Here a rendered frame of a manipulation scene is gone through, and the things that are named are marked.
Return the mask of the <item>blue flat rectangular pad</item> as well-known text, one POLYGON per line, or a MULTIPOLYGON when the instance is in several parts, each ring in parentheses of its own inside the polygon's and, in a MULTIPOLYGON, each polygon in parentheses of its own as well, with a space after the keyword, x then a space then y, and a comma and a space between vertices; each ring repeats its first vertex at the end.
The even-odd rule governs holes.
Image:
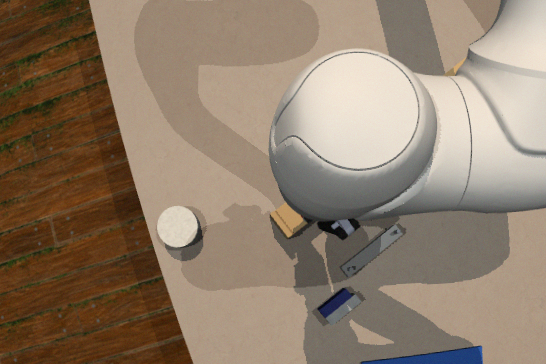
POLYGON ((361 364, 483 364, 482 346, 413 356, 362 361, 361 364))

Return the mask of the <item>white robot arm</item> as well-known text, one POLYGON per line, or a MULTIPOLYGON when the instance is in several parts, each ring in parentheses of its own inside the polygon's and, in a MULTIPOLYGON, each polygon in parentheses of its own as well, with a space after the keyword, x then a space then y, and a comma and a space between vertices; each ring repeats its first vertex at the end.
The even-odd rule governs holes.
POLYGON ((369 49, 315 60, 279 102, 269 159, 314 221, 546 208, 546 0, 501 0, 455 76, 369 49))

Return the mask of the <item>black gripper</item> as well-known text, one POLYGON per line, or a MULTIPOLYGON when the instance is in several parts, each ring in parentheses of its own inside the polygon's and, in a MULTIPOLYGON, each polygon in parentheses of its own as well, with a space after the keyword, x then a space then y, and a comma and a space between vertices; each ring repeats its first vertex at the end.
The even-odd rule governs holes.
MULTIPOLYGON (((304 221, 306 220, 305 223, 307 222, 308 224, 311 221, 313 221, 305 217, 303 217, 302 219, 304 221)), ((321 229, 322 231, 334 234, 338 236, 341 240, 344 240, 345 238, 347 238, 349 235, 351 235, 354 231, 356 231, 360 227, 359 222, 355 219, 335 220, 335 221, 327 221, 327 222, 319 221, 317 225, 318 225, 318 228, 321 229)))

